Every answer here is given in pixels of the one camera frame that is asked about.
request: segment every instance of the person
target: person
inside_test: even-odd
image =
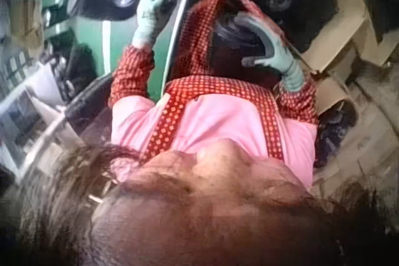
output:
[[[252,61],[282,74],[277,99],[213,76],[207,42],[223,0],[194,5],[174,79],[157,104],[148,98],[170,1],[138,6],[109,100],[114,145],[67,151],[53,178],[27,177],[15,251],[24,255],[9,255],[29,265],[114,266],[371,265],[387,257],[382,249],[396,235],[373,193],[351,185],[347,205],[310,195],[314,83],[249,0],[237,21],[273,43],[272,58]],[[89,204],[104,174],[115,186]]]

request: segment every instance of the glove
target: glove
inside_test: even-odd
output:
[[[261,65],[272,67],[282,74],[282,82],[286,90],[289,92],[298,92],[301,90],[305,85],[304,73],[288,47],[283,45],[282,37],[276,34],[267,22],[249,13],[239,12],[234,21],[237,25],[245,27],[259,36],[265,49],[268,49],[266,50],[265,57],[244,58],[243,66],[254,67]]]
[[[132,45],[143,48],[153,47],[156,38],[168,23],[177,0],[140,0],[137,7],[138,28],[133,36]]]

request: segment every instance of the hand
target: hand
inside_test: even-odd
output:
[[[299,91],[305,84],[304,73],[288,47],[282,44],[282,37],[276,34],[267,22],[249,13],[240,12],[234,21],[237,25],[254,32],[265,45],[266,57],[246,57],[243,59],[243,65],[272,67],[282,74],[283,84],[288,91]],[[267,51],[271,48],[266,47],[267,45],[271,46],[273,51]]]
[[[136,48],[143,48],[145,45],[153,47],[156,38],[168,23],[176,3],[176,0],[140,0],[137,7],[138,28],[132,45]]]

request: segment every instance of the sleeve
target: sleeve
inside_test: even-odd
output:
[[[310,77],[307,77],[305,85],[299,92],[288,92],[282,82],[277,87],[279,95],[276,102],[283,118],[301,123],[318,124],[315,107],[316,86]]]
[[[129,96],[148,98],[147,81],[154,67],[153,51],[128,46],[113,74],[109,107],[112,108],[117,101]]]

